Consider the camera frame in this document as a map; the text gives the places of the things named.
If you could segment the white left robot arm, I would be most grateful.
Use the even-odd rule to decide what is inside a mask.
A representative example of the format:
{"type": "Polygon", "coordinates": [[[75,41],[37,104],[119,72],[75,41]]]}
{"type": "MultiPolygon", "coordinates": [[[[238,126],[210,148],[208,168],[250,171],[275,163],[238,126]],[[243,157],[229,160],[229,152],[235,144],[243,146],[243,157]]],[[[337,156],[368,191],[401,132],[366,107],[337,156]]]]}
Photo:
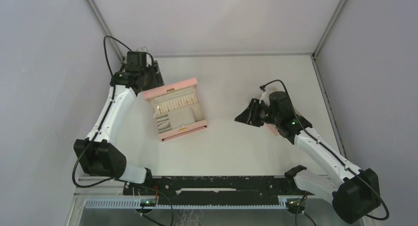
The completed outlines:
{"type": "Polygon", "coordinates": [[[153,106],[161,141],[207,128],[208,121],[197,96],[197,79],[166,85],[158,62],[147,51],[128,51],[119,71],[112,74],[109,94],[97,122],[86,138],[73,145],[76,166],[84,173],[135,184],[143,195],[154,189],[151,171],[127,162],[117,149],[120,128],[133,101],[141,94],[153,106]]]}

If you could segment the pink jewelry box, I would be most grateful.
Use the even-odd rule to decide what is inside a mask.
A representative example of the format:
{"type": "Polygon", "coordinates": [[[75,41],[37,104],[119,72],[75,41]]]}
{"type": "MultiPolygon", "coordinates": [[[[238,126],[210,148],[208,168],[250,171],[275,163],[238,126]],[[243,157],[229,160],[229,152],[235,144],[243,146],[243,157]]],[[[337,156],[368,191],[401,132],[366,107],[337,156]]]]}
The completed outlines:
{"type": "Polygon", "coordinates": [[[154,108],[154,120],[161,141],[166,142],[208,127],[197,95],[197,84],[194,77],[142,93],[154,108]]]}

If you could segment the pink jewelry drawer tray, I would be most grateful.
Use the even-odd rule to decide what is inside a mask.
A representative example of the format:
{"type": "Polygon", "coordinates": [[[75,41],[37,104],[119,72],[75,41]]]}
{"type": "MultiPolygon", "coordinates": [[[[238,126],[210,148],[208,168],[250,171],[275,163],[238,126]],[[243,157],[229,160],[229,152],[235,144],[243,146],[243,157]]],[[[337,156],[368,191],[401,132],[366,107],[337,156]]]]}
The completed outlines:
{"type": "Polygon", "coordinates": [[[276,127],[274,125],[271,124],[266,124],[266,126],[268,127],[268,129],[275,135],[278,136],[279,132],[277,131],[276,127]]]}

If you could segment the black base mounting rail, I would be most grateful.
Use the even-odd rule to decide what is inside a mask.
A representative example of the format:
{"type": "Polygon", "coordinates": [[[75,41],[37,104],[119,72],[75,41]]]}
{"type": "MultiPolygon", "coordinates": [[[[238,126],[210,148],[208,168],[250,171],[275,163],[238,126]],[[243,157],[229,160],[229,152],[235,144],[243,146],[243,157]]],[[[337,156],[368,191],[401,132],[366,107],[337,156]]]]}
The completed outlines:
{"type": "Polygon", "coordinates": [[[125,184],[124,196],[149,196],[173,207],[279,206],[305,191],[285,176],[152,176],[143,184],[125,184]]]}

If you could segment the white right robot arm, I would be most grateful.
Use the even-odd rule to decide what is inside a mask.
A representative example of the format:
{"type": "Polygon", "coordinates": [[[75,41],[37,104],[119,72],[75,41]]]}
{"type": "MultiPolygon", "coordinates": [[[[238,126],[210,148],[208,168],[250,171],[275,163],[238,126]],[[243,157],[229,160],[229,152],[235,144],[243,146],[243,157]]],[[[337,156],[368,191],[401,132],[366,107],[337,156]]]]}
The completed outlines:
{"type": "Polygon", "coordinates": [[[250,126],[269,125],[312,158],[326,173],[316,175],[298,165],[286,172],[285,189],[290,194],[307,191],[330,203],[347,224],[369,216],[383,205],[377,174],[363,170],[330,147],[313,125],[294,108],[285,91],[274,91],[269,101],[253,98],[234,121],[250,126]]]}

